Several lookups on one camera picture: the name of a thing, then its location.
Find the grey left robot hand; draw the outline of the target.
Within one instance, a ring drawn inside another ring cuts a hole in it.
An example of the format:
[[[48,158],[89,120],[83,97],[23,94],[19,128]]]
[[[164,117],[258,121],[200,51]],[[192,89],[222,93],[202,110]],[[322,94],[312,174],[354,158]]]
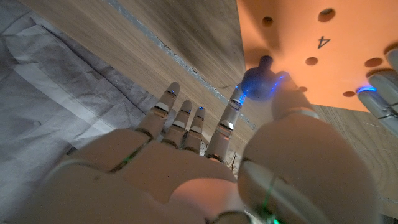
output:
[[[397,136],[397,44],[384,53],[391,68],[372,71],[369,85],[358,88],[356,94],[368,111]]]

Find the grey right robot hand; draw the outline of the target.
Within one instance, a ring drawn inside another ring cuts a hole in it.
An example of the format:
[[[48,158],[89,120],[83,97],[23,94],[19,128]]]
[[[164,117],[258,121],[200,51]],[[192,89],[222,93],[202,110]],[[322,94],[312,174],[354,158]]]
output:
[[[155,139],[179,87],[137,130],[117,129],[46,176],[13,223],[379,223],[374,180],[335,128],[284,72],[272,74],[273,120],[247,143],[237,174],[222,153],[245,96],[262,96],[265,72],[238,85],[205,156],[179,149],[188,112]]]

